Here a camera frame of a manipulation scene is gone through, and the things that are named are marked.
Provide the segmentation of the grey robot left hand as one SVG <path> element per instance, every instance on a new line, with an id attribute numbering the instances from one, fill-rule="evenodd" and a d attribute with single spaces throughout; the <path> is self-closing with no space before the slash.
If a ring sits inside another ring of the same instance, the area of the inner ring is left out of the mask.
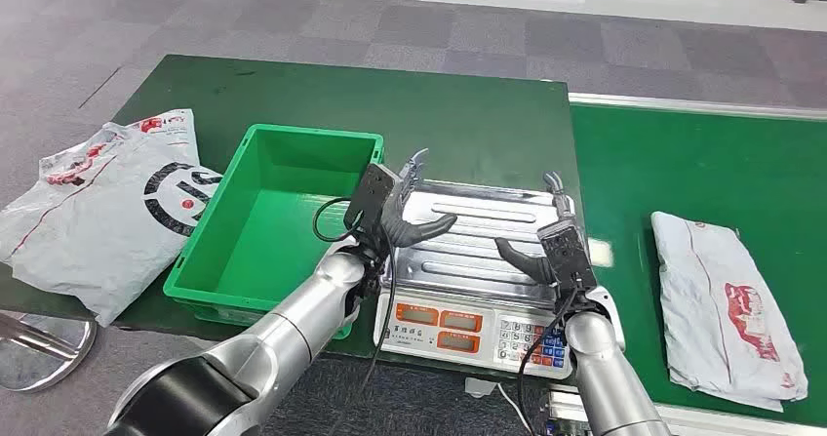
<path id="1" fill-rule="evenodd" d="M 429 149 L 422 148 L 408 158 L 398 174 L 393 174 L 394 185 L 382 205 L 379 226 L 389 246 L 407 248 L 450 231 L 457 221 L 454 214 L 442 215 L 436 220 L 412 224 L 403 219 L 405 205 L 416 185 L 421 181 L 421 170 Z"/>

